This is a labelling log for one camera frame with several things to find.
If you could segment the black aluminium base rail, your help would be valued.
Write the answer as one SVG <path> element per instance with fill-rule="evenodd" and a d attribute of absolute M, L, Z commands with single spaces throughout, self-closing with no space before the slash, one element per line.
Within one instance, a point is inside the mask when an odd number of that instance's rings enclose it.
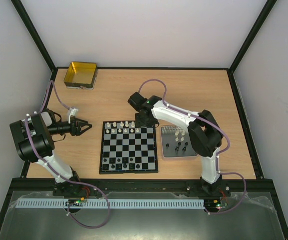
<path fill-rule="evenodd" d="M 199 179 L 93 179 L 83 178 L 82 182 L 94 185 L 96 190 L 90 188 L 90 195 L 100 197 L 103 191 L 105 194 L 112 192 L 128 193 L 162 193 L 170 192 L 176 195 L 189 197 L 214 198 L 227 196 L 232 192 L 248 193 L 271 193 L 276 194 L 274 183 L 271 179 L 247 179 L 246 186 L 241 179 L 223 179 L 218 187 L 212 191 L 204 190 L 202 181 Z M 68 183 L 66 189 L 55 184 L 52 178 L 14 178 L 9 186 L 11 191 L 51 191 L 56 196 L 71 197 L 75 193 L 71 191 L 76 185 Z"/>

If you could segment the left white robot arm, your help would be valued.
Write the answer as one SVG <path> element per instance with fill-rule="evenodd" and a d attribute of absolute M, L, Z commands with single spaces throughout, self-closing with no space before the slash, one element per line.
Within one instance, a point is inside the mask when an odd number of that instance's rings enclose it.
<path fill-rule="evenodd" d="M 17 154 L 23 161 L 45 168 L 55 181 L 54 193 L 62 196 L 89 195 L 88 186 L 81 184 L 77 172 L 55 153 L 54 135 L 80 136 L 92 128 L 86 120 L 70 116 L 63 121 L 60 114 L 46 109 L 27 115 L 9 125 Z"/>

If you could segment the black and silver chessboard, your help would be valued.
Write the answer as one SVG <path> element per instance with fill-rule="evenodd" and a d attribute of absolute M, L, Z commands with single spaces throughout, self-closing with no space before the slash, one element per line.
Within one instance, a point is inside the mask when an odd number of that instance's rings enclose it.
<path fill-rule="evenodd" d="M 102 124 L 99 173 L 157 173 L 156 128 L 134 126 L 132 121 Z"/>

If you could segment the pink tin with chess pieces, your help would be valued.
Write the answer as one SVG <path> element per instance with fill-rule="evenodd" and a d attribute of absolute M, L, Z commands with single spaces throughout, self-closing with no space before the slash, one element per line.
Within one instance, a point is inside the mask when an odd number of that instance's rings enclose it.
<path fill-rule="evenodd" d="M 191 159 L 198 154 L 193 150 L 188 132 L 176 125 L 160 128 L 162 156 L 164 159 Z"/>

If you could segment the gold open tin lid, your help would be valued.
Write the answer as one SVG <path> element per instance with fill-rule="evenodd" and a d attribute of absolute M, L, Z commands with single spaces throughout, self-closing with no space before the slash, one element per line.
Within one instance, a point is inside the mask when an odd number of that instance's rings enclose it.
<path fill-rule="evenodd" d="M 92 90 L 97 78 L 97 64 L 72 61 L 64 78 L 67 88 Z"/>

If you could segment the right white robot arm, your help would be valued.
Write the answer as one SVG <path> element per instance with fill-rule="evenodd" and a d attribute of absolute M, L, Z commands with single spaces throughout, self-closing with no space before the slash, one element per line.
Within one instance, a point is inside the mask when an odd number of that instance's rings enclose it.
<path fill-rule="evenodd" d="M 208 196 L 214 195 L 222 180 L 219 150 L 223 134 L 213 115 L 207 110 L 195 112 L 175 107 L 155 95 L 147 99 L 138 92 L 129 97 L 128 103 L 137 111 L 135 125 L 138 128 L 154 126 L 163 120 L 188 133 L 193 150 L 201 157 L 202 191 Z"/>

